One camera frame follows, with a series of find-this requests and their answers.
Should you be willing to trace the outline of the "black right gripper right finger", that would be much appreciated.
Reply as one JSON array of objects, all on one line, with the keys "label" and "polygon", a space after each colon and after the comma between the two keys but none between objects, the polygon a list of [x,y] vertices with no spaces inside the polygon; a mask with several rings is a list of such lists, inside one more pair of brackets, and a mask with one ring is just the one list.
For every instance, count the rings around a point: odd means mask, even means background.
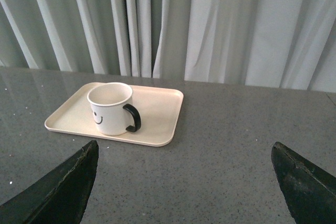
[{"label": "black right gripper right finger", "polygon": [[296,223],[335,223],[335,177],[276,142],[271,161]]}]

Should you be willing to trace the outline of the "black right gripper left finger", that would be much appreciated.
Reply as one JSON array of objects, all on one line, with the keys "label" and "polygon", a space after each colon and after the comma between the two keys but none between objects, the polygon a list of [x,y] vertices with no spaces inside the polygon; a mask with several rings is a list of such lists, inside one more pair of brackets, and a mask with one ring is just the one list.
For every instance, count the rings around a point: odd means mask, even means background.
[{"label": "black right gripper left finger", "polygon": [[97,173],[99,146],[90,141],[1,205],[1,223],[80,223]]}]

